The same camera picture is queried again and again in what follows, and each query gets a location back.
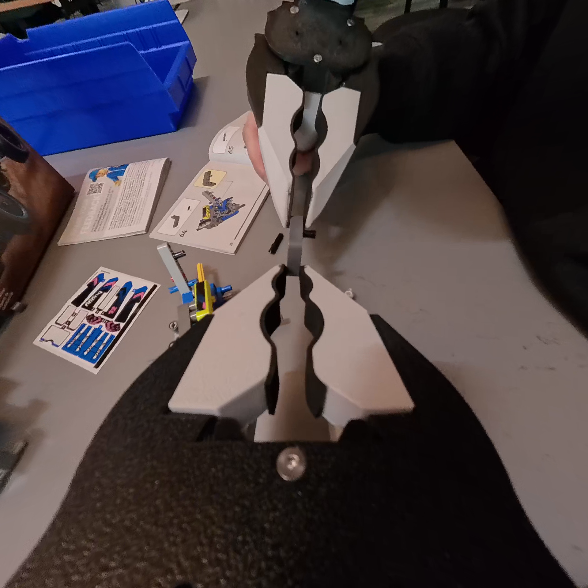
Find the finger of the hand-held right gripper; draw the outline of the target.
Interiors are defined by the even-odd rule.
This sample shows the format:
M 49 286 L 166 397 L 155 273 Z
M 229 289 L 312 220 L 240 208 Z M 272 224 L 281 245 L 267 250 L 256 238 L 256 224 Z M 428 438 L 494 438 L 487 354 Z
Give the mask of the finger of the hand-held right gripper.
M 360 92 L 347 87 L 322 96 L 318 112 L 318 171 L 312 180 L 305 225 L 311 226 L 327 205 L 355 148 Z
M 272 201 L 285 228 L 293 184 L 291 159 L 296 150 L 292 122 L 302 105 L 303 91 L 288 76 L 267 74 L 258 137 Z

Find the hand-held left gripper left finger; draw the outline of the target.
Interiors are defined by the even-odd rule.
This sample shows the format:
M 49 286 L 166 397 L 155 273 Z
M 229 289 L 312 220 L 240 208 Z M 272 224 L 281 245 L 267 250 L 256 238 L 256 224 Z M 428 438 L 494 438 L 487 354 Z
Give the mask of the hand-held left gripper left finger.
M 275 413 L 277 352 L 287 270 L 277 265 L 216 310 L 169 400 L 173 413 L 258 418 Z

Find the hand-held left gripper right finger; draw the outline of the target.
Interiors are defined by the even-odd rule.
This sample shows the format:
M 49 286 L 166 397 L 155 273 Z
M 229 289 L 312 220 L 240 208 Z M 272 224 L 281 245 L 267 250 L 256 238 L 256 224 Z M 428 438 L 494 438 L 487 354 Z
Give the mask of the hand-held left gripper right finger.
M 305 395 L 315 417 L 334 427 L 414 408 L 371 315 L 310 266 L 299 274 L 306 352 Z

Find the person's right forearm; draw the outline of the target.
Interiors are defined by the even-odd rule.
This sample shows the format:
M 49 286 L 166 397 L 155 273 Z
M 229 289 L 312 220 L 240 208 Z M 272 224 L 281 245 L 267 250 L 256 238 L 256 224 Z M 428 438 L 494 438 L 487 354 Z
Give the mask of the person's right forearm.
M 476 1 L 418 11 L 375 31 L 379 99 L 364 134 L 391 143 L 492 136 L 567 1 Z

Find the small blue yellow lego assembly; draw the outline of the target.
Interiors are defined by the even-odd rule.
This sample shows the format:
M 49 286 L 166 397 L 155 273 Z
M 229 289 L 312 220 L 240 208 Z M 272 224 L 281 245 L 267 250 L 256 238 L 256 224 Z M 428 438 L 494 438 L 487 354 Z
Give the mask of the small blue yellow lego assembly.
M 173 333 L 172 346 L 191 327 L 201 320 L 213 315 L 214 311 L 225 304 L 233 296 L 231 285 L 219 286 L 208 280 L 203 263 L 196 265 L 195 279 L 188 281 L 191 301 L 177 307 L 177 317 L 169 324 Z

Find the light grey lego beam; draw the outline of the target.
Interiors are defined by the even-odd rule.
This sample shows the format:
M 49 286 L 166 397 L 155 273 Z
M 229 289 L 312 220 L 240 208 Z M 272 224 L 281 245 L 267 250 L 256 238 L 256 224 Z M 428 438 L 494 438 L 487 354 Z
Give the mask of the light grey lego beam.
M 169 272 L 174 283 L 174 288 L 180 294 L 182 303 L 191 303 L 194 296 L 191 287 L 187 283 L 187 278 L 179 264 L 179 259 L 184 257 L 185 251 L 173 252 L 169 243 L 164 242 L 157 246 L 157 251 Z

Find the lego sticker sheet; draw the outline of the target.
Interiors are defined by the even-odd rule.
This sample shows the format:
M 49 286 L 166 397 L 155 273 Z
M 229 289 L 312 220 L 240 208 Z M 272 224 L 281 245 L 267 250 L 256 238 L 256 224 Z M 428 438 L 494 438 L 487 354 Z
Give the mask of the lego sticker sheet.
M 160 284 L 99 267 L 34 339 L 33 345 L 99 373 Z

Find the dark lego set box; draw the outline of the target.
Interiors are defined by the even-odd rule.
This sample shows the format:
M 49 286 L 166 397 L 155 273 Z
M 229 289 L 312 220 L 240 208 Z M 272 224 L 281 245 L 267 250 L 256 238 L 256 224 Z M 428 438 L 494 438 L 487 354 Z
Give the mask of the dark lego set box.
M 75 189 L 1 120 L 1 326 L 23 299 Z

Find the person's right hand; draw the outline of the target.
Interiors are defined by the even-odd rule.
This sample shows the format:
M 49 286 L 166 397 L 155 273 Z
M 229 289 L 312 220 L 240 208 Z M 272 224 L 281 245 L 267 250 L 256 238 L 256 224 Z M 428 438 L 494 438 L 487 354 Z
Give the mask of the person's right hand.
M 242 137 L 249 160 L 256 174 L 268 185 L 269 181 L 266 175 L 265 166 L 262 159 L 258 127 L 252 111 L 247 113 L 246 122 L 242 129 Z M 295 176 L 301 176 L 312 169 L 313 152 L 298 151 L 295 157 L 293 172 Z

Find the open instruction booklet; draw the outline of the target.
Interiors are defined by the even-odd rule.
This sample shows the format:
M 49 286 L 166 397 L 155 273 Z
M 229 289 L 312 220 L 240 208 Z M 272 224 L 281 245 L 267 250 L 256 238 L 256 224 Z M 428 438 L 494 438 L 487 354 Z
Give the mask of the open instruction booklet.
M 150 238 L 234 255 L 265 203 L 269 188 L 255 172 L 243 128 L 248 113 L 224 126 L 202 167 Z

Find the closed text booklet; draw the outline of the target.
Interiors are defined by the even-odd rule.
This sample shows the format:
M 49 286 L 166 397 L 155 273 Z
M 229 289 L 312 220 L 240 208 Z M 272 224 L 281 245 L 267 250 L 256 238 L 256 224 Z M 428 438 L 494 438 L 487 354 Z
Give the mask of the closed text booklet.
M 58 245 L 145 234 L 170 167 L 161 158 L 90 170 Z

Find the blue storage bin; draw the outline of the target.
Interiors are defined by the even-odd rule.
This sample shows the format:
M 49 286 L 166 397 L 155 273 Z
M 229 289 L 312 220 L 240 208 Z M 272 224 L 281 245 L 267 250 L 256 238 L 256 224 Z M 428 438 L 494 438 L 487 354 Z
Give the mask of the blue storage bin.
M 1 40 L 1 119 L 41 155 L 175 132 L 194 87 L 187 40 L 130 42 L 33 60 Z
M 1 68 L 129 42 L 139 52 L 189 42 L 168 1 L 152 1 L 28 29 L 1 40 Z

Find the person's black clothing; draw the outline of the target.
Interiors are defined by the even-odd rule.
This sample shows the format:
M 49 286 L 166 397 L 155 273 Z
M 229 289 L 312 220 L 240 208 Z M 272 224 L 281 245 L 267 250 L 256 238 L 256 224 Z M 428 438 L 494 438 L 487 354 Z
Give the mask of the person's black clothing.
M 587 333 L 587 1 L 477 1 L 471 141 L 520 252 Z

